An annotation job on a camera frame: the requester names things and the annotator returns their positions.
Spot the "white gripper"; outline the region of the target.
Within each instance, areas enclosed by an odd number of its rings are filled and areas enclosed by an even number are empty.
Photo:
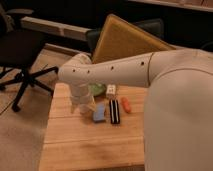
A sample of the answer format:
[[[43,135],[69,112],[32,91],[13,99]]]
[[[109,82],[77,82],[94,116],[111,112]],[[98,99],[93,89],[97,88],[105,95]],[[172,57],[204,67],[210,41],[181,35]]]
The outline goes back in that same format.
[[[79,109],[82,114],[85,114],[96,110],[95,100],[88,84],[70,85],[69,89],[72,112]]]

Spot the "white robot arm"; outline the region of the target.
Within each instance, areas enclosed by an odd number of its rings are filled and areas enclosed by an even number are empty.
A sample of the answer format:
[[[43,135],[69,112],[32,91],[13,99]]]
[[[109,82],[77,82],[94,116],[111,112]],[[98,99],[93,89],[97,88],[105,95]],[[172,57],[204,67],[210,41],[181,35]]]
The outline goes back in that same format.
[[[213,171],[213,53],[152,52],[93,64],[84,54],[59,69],[74,103],[90,83],[146,87],[145,171]]]

